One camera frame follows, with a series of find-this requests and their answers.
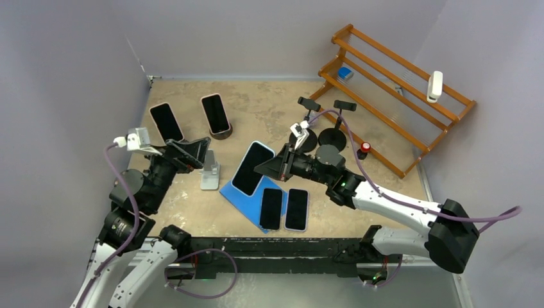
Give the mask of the silver phone stand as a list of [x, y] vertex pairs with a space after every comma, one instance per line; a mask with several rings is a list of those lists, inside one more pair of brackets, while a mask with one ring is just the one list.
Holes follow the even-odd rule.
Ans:
[[214, 150], [208, 149], [205, 163], [201, 170], [200, 189], [202, 191], [215, 191], [219, 189], [220, 163], [217, 161]]

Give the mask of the black round phone stand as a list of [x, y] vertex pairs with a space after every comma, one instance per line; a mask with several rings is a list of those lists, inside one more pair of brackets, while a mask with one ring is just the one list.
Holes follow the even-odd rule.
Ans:
[[[342, 114], [343, 110], [348, 110], [354, 112], [357, 108], [355, 103], [335, 100], [334, 108], [338, 109], [339, 113]], [[342, 120], [337, 118], [335, 126], [333, 128], [324, 129], [318, 136], [318, 144], [322, 145], [332, 145], [335, 146], [338, 151], [343, 151], [346, 147], [346, 136], [340, 130]]]
[[[308, 122], [308, 123], [310, 121], [311, 116], [315, 115], [317, 112], [319, 112], [319, 110], [321, 108], [321, 105], [317, 104], [313, 99], [304, 98], [302, 96], [299, 97], [298, 104], [302, 105], [303, 107], [305, 107], [308, 110], [307, 114], [303, 118], [303, 120]], [[308, 153], [308, 152], [313, 151], [315, 149], [315, 147], [317, 146], [317, 144], [318, 144], [318, 137], [312, 131], [312, 129], [308, 127], [307, 132], [309, 134], [308, 137], [306, 138], [304, 143], [302, 143], [302, 145], [299, 147], [299, 149], [304, 153]], [[292, 132], [290, 134], [290, 136], [289, 136], [289, 143], [295, 145], [297, 140], [298, 140], [298, 137], [295, 136], [295, 134]]]

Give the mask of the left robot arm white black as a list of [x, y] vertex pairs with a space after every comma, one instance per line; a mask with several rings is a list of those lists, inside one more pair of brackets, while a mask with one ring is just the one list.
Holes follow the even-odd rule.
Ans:
[[145, 171], [112, 167], [115, 184], [110, 192], [111, 210], [98, 235], [96, 254], [87, 270], [73, 307], [108, 307], [126, 268], [144, 244], [155, 225], [152, 215], [158, 209], [177, 174], [203, 169], [211, 139], [167, 140], [153, 146], [147, 137], [130, 133], [117, 137], [103, 153], [109, 166], [109, 150], [126, 148], [149, 160]]

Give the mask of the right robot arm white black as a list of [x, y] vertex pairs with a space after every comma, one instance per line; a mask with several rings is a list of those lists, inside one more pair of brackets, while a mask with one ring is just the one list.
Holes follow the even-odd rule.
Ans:
[[299, 176], [326, 185], [326, 195], [339, 206], [372, 212], [404, 226], [371, 227], [360, 244], [361, 255], [375, 261], [383, 255], [429, 258], [451, 273], [463, 273], [480, 233], [463, 206], [417, 200], [371, 183], [367, 176], [346, 168], [346, 159], [330, 145], [306, 155], [285, 144], [281, 152], [255, 167], [275, 180]]

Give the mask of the light blue phone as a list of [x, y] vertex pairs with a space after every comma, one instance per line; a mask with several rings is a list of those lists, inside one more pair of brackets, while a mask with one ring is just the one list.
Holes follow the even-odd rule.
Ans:
[[231, 185], [246, 196], [252, 196], [262, 180], [254, 168], [275, 156], [275, 152], [259, 141], [253, 141], [237, 168]]

